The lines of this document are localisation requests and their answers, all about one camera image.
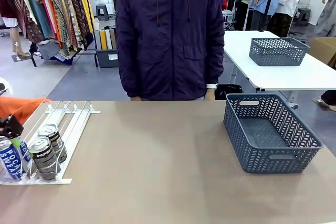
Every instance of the basket handle hole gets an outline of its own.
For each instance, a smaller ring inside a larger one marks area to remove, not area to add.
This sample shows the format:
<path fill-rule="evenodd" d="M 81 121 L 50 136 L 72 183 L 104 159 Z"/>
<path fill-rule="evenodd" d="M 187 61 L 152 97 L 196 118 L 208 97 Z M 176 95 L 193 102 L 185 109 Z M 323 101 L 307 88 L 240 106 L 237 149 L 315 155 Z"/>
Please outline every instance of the basket handle hole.
<path fill-rule="evenodd" d="M 269 156 L 270 159 L 295 159 L 294 155 L 290 154 L 274 154 Z"/>
<path fill-rule="evenodd" d="M 240 101 L 239 105 L 241 106 L 257 106 L 259 105 L 259 101 Z"/>

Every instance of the hand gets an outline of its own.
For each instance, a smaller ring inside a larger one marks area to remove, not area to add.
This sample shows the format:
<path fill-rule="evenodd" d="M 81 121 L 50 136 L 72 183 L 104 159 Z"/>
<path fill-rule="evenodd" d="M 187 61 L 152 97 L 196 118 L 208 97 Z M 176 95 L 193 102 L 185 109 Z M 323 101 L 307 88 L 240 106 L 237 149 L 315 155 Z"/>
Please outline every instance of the hand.
<path fill-rule="evenodd" d="M 207 89 L 204 101 L 215 101 L 215 90 Z"/>
<path fill-rule="evenodd" d="M 257 6 L 257 4 L 258 4 L 258 2 L 259 2 L 259 0 L 254 0 L 254 6 Z"/>
<path fill-rule="evenodd" d="M 131 101 L 142 101 L 141 97 L 131 97 Z"/>

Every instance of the metal can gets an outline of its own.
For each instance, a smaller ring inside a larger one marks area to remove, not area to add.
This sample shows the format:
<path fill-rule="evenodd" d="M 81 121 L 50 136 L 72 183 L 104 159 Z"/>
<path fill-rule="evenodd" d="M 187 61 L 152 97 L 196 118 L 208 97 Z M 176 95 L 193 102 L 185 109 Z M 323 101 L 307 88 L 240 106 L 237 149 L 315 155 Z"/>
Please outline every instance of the metal can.
<path fill-rule="evenodd" d="M 0 139 L 0 160 L 13 179 L 19 180 L 21 178 L 20 156 L 12 142 L 5 137 Z"/>
<path fill-rule="evenodd" d="M 19 153 L 20 157 L 24 158 L 26 163 L 29 163 L 31 159 L 31 156 L 28 152 L 28 147 L 25 141 L 21 139 L 21 137 L 16 137 L 14 139 L 11 139 L 12 144 L 17 149 L 17 152 Z"/>
<path fill-rule="evenodd" d="M 28 149 L 41 177 L 44 180 L 55 179 L 56 174 L 60 172 L 60 166 L 49 138 L 42 136 L 29 141 Z"/>
<path fill-rule="evenodd" d="M 53 149 L 56 153 L 56 156 L 57 157 L 59 156 L 58 162 L 60 164 L 63 163 L 67 159 L 68 157 L 67 150 L 64 146 L 64 142 L 55 124 L 48 123 L 48 124 L 42 125 L 38 129 L 37 134 L 39 136 L 44 136 L 44 137 L 49 138 L 49 140 L 51 141 L 51 145 L 53 146 Z"/>

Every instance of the white shelf rack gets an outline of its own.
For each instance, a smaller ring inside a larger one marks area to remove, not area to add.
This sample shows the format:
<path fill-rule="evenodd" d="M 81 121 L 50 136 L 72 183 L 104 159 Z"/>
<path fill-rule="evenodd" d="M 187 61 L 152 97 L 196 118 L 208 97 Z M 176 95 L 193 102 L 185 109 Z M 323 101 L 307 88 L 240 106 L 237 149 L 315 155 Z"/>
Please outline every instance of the white shelf rack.
<path fill-rule="evenodd" d="M 60 164 L 61 169 L 60 172 L 56 175 L 55 180 L 49 182 L 45 181 L 41 178 L 38 171 L 32 172 L 33 162 L 30 161 L 28 164 L 28 171 L 30 171 L 29 174 L 31 174 L 31 176 L 22 174 L 21 180 L 13 180 L 8 174 L 7 170 L 3 168 L 0 171 L 0 185 L 61 185 L 71 183 L 72 179 L 63 178 L 63 175 L 71 161 L 72 155 L 75 152 L 80 136 L 82 135 L 90 115 L 99 114 L 100 111 L 94 110 L 91 102 L 89 101 L 86 101 L 81 109 L 79 109 L 77 104 L 72 101 L 60 101 L 54 107 L 49 102 L 44 103 L 48 103 L 46 111 L 36 122 L 32 130 L 28 133 L 28 137 L 24 141 L 28 143 L 31 139 L 37 137 L 38 127 L 41 125 L 53 123 L 58 126 L 59 133 L 64 142 L 63 148 L 66 148 L 68 153 L 67 159 L 62 164 Z"/>

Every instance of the black can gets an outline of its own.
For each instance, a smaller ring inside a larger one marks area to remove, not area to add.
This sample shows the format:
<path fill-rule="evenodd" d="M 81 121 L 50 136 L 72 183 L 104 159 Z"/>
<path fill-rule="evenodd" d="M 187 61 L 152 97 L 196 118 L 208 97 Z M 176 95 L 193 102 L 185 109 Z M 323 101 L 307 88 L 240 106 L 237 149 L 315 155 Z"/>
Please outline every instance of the black can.
<path fill-rule="evenodd" d="M 64 142 L 55 124 L 48 123 L 48 124 L 42 125 L 38 129 L 37 134 L 39 136 L 44 136 L 44 137 L 49 138 L 49 140 L 51 141 L 51 145 L 53 146 L 53 149 L 56 153 L 56 156 L 59 157 L 58 162 L 60 164 L 63 163 L 67 159 L 68 157 L 67 150 L 64 146 Z"/>
<path fill-rule="evenodd" d="M 47 137 L 37 137 L 28 142 L 28 149 L 41 177 L 44 180 L 55 179 L 60 166 L 50 140 Z"/>

